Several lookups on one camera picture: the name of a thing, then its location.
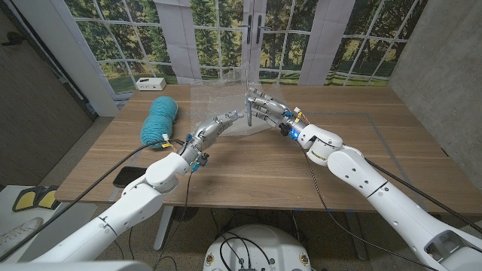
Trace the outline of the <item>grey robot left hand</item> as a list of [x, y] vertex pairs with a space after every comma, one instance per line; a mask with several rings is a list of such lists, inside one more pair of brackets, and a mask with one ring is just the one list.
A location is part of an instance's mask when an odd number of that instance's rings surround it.
[[192, 133], [191, 139], [178, 151], [187, 162], [194, 162], [207, 148], [212, 146], [224, 130], [233, 125], [243, 113], [227, 112], [204, 120]]

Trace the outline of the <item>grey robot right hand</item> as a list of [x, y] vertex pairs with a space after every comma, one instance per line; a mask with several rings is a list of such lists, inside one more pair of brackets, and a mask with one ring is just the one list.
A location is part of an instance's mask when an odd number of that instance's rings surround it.
[[249, 126], [252, 125], [252, 117], [257, 117], [273, 128], [280, 128], [283, 136], [294, 140], [307, 126], [299, 113], [294, 113], [287, 105], [254, 87], [250, 87], [246, 94], [246, 113]]

